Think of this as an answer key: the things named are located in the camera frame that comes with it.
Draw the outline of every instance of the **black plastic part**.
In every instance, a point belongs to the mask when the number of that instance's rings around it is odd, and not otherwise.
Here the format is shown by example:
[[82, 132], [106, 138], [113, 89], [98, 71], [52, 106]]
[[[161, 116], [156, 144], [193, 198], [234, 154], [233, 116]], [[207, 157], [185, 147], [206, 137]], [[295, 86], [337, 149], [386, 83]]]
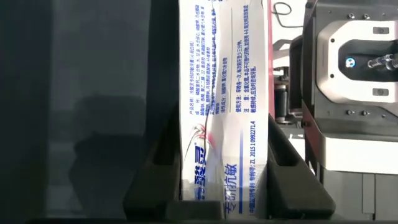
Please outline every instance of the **black plastic part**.
[[289, 52], [289, 109], [301, 109], [301, 56], [303, 49], [303, 36], [300, 35], [292, 40]]
[[268, 122], [268, 207], [272, 218], [328, 219], [335, 203], [285, 137]]
[[287, 109], [287, 90], [275, 90], [275, 117], [284, 118], [288, 115]]
[[159, 206], [180, 197], [180, 126], [178, 106], [159, 142], [136, 174], [123, 207], [128, 220], [162, 220]]
[[221, 204], [216, 201], [171, 201], [159, 208], [165, 222], [223, 219]]

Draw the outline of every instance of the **metal screw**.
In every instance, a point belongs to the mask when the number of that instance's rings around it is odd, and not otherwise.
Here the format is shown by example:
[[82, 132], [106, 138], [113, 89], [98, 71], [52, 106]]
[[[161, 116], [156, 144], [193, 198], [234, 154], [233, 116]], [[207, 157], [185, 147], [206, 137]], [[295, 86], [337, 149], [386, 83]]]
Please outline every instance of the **metal screw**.
[[348, 110], [348, 111], [347, 111], [347, 114], [348, 114], [348, 115], [352, 115], [352, 114], [355, 114], [355, 111], [352, 111], [352, 110]]
[[307, 2], [307, 3], [305, 4], [305, 7], [306, 7], [307, 9], [311, 9], [311, 8], [313, 7], [313, 3], [312, 3], [312, 2]]

